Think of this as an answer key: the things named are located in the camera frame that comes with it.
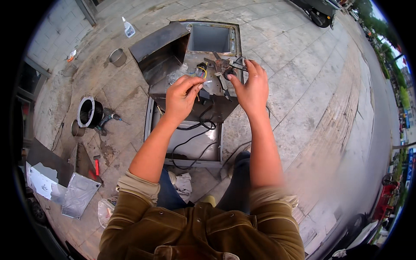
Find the forearm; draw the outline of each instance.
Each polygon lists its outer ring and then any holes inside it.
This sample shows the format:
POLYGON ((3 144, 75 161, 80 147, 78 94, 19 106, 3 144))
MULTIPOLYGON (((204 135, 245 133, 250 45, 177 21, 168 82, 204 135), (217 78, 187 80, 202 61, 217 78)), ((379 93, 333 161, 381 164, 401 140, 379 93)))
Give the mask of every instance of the forearm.
POLYGON ((175 123, 163 116, 137 152, 129 171, 144 180, 158 183, 169 140, 176 128, 175 123))
POLYGON ((249 116, 252 143, 250 180, 252 188, 282 186, 283 169, 267 112, 249 116))

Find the sidewalk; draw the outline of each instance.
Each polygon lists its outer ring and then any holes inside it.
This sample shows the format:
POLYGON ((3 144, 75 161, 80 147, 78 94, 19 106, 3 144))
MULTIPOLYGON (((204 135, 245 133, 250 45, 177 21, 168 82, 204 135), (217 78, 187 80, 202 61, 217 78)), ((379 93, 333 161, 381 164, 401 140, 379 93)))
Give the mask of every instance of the sidewalk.
MULTIPOLYGON (((200 19, 239 24, 243 55, 267 72, 270 123, 288 186, 300 197, 293 214, 305 250, 313 252, 335 224, 334 212, 350 200, 350 190, 342 187, 337 196, 328 195, 339 188, 336 180, 354 181, 350 174, 337 172, 342 158, 341 165, 357 166, 355 173, 361 174, 371 140, 374 113, 369 71, 348 30, 338 21, 334 30, 319 28, 291 2, 272 0, 117 0, 99 17, 98 25, 80 43, 77 60, 71 67, 53 72, 54 78, 42 90, 43 102, 36 107, 37 124, 47 127, 37 130, 35 136, 45 146, 52 147, 63 121, 55 153, 65 157, 80 141, 91 158, 101 155, 100 171, 106 185, 80 220, 61 215, 58 205, 39 198, 42 207, 50 209, 45 212, 60 239, 89 259, 97 257, 103 231, 97 202, 116 194, 118 177, 142 145, 148 85, 137 75, 129 52, 119 68, 108 64, 109 53, 120 47, 127 50, 169 21, 200 19), (137 29, 130 39, 124 35, 121 16, 137 29), (108 122, 107 136, 98 136, 93 129, 77 140, 70 135, 78 103, 85 95, 94 96, 122 116, 123 121, 108 122), (51 119, 49 109, 56 111, 57 101, 67 109, 51 119)), ((240 106, 224 122, 223 140, 224 160, 251 140, 248 118, 240 106)), ((208 194, 219 201, 230 182, 226 172, 218 169, 192 168, 189 172, 194 202, 208 194)))

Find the jacket sleeve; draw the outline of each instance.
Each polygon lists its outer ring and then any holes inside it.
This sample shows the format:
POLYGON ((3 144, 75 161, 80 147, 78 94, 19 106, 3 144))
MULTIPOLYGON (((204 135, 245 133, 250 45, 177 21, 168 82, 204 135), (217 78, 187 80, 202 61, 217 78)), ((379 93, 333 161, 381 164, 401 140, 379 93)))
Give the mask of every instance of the jacket sleeve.
POLYGON ((304 259, 305 250, 299 226, 292 217, 297 196, 288 196, 283 188, 262 187, 250 192, 250 211, 257 217, 257 228, 283 247, 287 259, 304 259))
POLYGON ((160 185, 148 182, 127 171, 118 180, 116 190, 119 192, 119 199, 107 228, 101 236, 100 251, 124 228, 139 222, 143 214, 156 205, 160 185))

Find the plastic spray bottle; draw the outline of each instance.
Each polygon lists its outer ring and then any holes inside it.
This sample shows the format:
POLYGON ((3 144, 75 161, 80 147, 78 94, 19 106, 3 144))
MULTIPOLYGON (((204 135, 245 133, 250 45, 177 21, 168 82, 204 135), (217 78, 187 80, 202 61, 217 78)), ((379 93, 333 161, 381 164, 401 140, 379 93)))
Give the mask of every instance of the plastic spray bottle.
POLYGON ((126 34, 126 36, 128 38, 130 38, 131 36, 133 36, 136 33, 136 31, 134 30, 131 23, 126 22, 126 19, 124 17, 122 17, 122 18, 123 18, 123 22, 124 22, 124 33, 126 34))

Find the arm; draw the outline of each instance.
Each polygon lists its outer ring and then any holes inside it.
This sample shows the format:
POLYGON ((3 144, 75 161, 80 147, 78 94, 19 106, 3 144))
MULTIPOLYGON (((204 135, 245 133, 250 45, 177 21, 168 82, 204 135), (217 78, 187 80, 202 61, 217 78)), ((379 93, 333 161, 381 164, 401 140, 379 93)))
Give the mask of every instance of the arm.
POLYGON ((144 180, 158 183, 169 140, 192 110, 196 94, 205 79, 184 75, 166 92, 166 112, 141 146, 129 171, 144 180))
POLYGON ((266 102, 269 95, 267 74, 255 61, 246 59, 245 64, 248 68, 248 81, 245 85, 241 84, 234 75, 229 75, 229 79, 234 85, 238 102, 250 121, 252 135, 251 187, 282 186, 282 164, 266 112, 266 102))

